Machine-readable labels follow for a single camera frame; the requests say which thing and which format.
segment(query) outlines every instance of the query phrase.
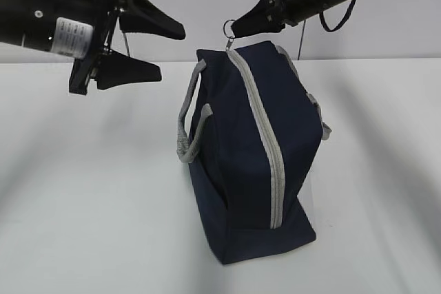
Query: metal ring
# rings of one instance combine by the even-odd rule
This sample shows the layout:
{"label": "metal ring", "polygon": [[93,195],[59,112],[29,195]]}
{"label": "metal ring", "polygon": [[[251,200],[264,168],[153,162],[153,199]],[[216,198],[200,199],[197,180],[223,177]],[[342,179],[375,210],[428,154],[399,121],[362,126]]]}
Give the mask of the metal ring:
{"label": "metal ring", "polygon": [[227,37],[228,39],[232,39],[232,40],[236,39],[236,37],[234,35],[233,36],[228,36],[227,25],[228,25],[228,23],[232,23],[233,24],[234,22],[236,22],[236,20],[228,20],[228,21],[226,21],[223,24],[223,34],[225,35],[225,37]]}

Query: black fabric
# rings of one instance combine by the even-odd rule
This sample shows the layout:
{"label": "black fabric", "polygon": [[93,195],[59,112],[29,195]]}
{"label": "black fabric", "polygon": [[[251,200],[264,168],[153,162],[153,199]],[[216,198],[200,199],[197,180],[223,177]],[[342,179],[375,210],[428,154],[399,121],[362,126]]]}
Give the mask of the black fabric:
{"label": "black fabric", "polygon": [[199,50],[206,69],[192,120],[213,110],[201,152],[189,166],[205,234],[223,264],[286,253],[315,240],[297,195],[323,130],[316,108],[285,56],[270,42],[237,52],[249,63],[285,162],[283,225],[270,229],[271,170],[242,76],[226,52]]}

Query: gray piping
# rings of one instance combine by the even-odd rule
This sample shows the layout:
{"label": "gray piping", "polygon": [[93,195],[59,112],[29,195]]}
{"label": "gray piping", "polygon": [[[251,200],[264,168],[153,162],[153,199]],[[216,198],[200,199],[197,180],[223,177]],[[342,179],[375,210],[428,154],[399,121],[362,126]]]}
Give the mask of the gray piping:
{"label": "gray piping", "polygon": [[257,84],[246,60],[233,50],[227,51],[230,61],[238,68],[247,90],[249,105],[257,124],[260,139],[271,169],[271,229],[282,226],[283,200],[285,198],[285,164],[276,135],[263,107]]}

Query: zipper pull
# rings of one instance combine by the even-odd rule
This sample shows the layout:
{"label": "zipper pull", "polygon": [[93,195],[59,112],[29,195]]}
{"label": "zipper pull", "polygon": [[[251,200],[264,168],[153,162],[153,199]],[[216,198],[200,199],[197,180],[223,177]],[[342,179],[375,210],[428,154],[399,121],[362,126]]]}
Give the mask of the zipper pull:
{"label": "zipper pull", "polygon": [[228,38],[227,51],[230,51],[234,43],[234,38]]}

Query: white table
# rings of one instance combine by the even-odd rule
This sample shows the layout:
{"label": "white table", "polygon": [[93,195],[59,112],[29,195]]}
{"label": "white table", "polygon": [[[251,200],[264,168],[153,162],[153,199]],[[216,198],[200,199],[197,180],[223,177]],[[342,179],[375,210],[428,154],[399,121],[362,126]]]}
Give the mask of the white table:
{"label": "white table", "polygon": [[68,64],[0,65],[1,294],[441,293],[441,60],[298,63],[334,129],[318,240],[229,267],[175,154],[194,64],[161,66],[82,97]]}

